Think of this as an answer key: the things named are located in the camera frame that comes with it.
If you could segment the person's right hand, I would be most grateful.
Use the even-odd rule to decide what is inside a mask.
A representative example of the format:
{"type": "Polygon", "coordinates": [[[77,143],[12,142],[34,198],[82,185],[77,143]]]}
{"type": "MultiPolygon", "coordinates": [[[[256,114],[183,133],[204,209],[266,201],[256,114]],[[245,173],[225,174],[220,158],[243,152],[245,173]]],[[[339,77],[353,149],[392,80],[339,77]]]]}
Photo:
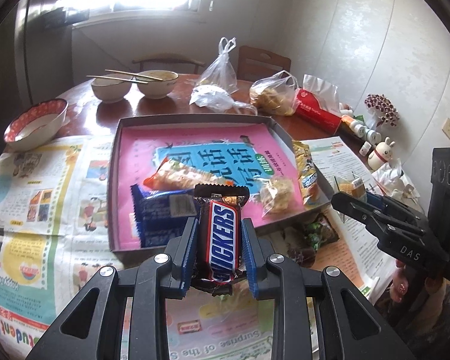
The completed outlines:
{"type": "Polygon", "coordinates": [[[444,308],[449,306],[446,302],[448,281],[442,277],[426,278],[422,280],[415,275],[411,280],[407,277],[407,266],[404,262],[396,261],[396,271],[388,288],[393,313],[388,318],[392,325],[397,319],[395,331],[408,345],[424,346],[437,340],[439,336],[450,336],[450,320],[441,320],[444,308]],[[425,300],[418,305],[417,310],[402,310],[406,301],[416,302],[421,296],[425,300]]]}

